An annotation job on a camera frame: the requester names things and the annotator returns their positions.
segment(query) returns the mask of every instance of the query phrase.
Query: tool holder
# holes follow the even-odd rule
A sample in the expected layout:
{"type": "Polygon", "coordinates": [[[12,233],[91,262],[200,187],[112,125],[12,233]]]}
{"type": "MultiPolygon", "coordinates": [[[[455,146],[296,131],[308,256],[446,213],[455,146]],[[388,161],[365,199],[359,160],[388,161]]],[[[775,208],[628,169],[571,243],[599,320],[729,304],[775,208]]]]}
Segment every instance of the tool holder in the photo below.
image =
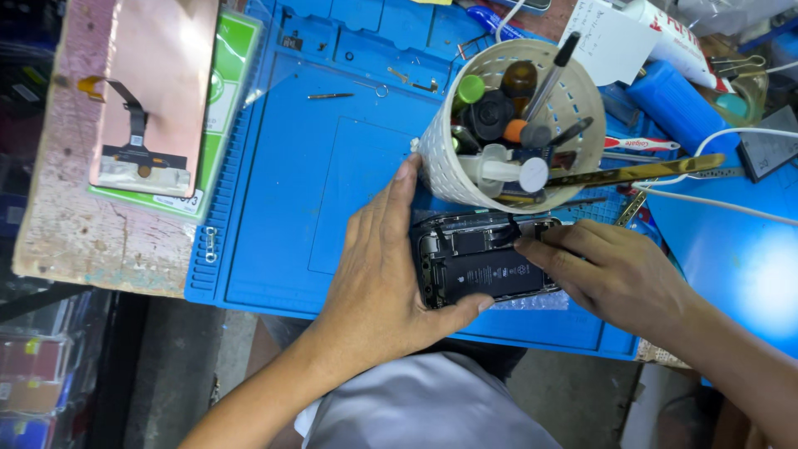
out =
{"type": "MultiPolygon", "coordinates": [[[[413,142],[413,151],[424,158],[421,179],[433,195],[445,201],[464,205],[529,214],[553,209],[579,193],[581,187],[546,188],[547,199],[538,204],[501,203],[492,200],[468,179],[452,146],[452,100],[456,87],[464,76],[478,75],[485,81],[486,89],[498,89],[505,69],[515,61],[529,60],[538,70],[538,88],[540,88],[540,83],[554,64],[556,53],[556,46],[543,41],[513,39],[491,46],[477,54],[463,67],[433,121],[421,138],[413,142]]],[[[595,120],[593,125],[581,137],[571,139],[557,148],[557,153],[576,151],[575,163],[568,171],[553,172],[553,177],[594,172],[599,168],[604,151],[606,118],[601,94],[582,65],[571,59],[552,91],[546,107],[535,117],[535,122],[546,123],[551,128],[552,134],[556,136],[578,119],[585,117],[593,117],[595,120]]]]}

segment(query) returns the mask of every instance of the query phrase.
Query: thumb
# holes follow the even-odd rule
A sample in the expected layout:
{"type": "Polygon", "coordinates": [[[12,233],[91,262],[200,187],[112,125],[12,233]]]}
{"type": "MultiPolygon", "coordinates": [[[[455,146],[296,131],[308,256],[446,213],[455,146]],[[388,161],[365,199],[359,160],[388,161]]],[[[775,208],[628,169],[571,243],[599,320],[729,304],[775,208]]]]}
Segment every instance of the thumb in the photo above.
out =
{"type": "Polygon", "coordinates": [[[493,298],[484,293],[463,296],[455,305],[430,311],[431,320],[442,336],[447,336],[468,326],[482,311],[493,305],[493,298]]]}

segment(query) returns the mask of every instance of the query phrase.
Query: white shirt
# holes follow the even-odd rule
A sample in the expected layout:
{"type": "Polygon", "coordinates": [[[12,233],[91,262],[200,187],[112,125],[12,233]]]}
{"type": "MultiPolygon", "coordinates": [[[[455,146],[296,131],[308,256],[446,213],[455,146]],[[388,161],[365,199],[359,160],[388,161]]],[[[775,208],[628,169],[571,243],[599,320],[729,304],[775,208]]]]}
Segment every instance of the white shirt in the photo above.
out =
{"type": "Polygon", "coordinates": [[[560,449],[503,383],[454,352],[372,368],[311,404],[294,428],[303,449],[560,449]]]}

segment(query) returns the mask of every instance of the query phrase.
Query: black battery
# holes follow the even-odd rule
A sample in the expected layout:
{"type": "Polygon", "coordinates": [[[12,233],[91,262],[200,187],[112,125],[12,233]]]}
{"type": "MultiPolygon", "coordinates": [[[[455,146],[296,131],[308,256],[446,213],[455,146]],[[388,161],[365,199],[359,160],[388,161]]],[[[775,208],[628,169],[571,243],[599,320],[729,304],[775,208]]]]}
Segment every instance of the black battery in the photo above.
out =
{"type": "Polygon", "coordinates": [[[450,304],[471,293],[500,298],[534,292],[544,286],[543,270],[513,248],[454,256],[441,269],[444,296],[450,304]]]}

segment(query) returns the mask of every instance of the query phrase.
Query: forearm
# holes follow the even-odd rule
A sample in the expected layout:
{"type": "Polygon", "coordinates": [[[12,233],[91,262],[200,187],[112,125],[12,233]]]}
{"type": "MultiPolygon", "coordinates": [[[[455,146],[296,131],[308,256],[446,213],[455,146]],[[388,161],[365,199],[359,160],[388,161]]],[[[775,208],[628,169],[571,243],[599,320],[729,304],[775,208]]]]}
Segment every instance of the forearm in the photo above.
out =
{"type": "Polygon", "coordinates": [[[304,407],[348,379],[311,335],[296,343],[226,395],[180,445],[262,448],[304,407]]]}
{"type": "Polygon", "coordinates": [[[798,447],[798,362],[703,300],[666,347],[698,370],[772,440],[798,447]]]}

